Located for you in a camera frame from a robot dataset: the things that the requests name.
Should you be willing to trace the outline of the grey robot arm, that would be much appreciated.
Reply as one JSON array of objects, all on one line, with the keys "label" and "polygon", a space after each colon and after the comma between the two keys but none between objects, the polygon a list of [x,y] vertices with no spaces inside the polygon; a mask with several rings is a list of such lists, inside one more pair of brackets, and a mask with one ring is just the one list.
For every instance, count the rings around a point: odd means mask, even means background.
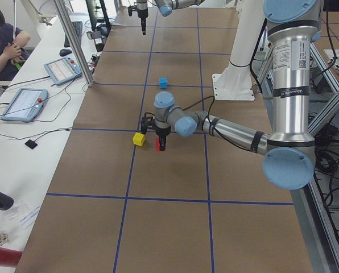
[{"label": "grey robot arm", "polygon": [[[159,147],[170,129],[188,137],[196,130],[261,154],[268,181],[286,190],[307,185],[314,172],[315,141],[308,132],[311,43],[320,32],[323,1],[244,1],[228,67],[213,75],[216,101],[228,101],[227,118],[208,111],[186,111],[169,92],[154,99],[154,128]],[[262,131],[266,112],[251,107],[253,53],[267,27],[273,68],[272,132]]]},{"label": "grey robot arm", "polygon": [[[156,6],[163,17],[169,16],[174,10],[184,9],[189,6],[199,6],[204,1],[203,0],[158,0],[154,1]],[[146,35],[146,19],[148,18],[148,1],[140,0],[136,1],[134,5],[131,5],[127,8],[128,15],[132,16],[134,12],[137,13],[138,18],[140,19],[140,26],[142,30],[142,35]]]}]

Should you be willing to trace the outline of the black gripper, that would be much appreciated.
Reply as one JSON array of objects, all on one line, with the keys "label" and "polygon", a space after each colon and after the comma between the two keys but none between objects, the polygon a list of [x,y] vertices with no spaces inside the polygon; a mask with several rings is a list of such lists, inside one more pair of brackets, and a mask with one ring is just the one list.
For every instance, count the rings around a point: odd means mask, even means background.
[{"label": "black gripper", "polygon": [[158,147],[159,150],[165,150],[166,149],[166,139],[167,136],[170,134],[171,132],[171,128],[170,127],[166,127],[166,128],[156,128],[155,129],[156,135],[158,136]]},{"label": "black gripper", "polygon": [[146,18],[148,17],[147,1],[137,1],[137,13],[140,18],[142,35],[146,36]]}]

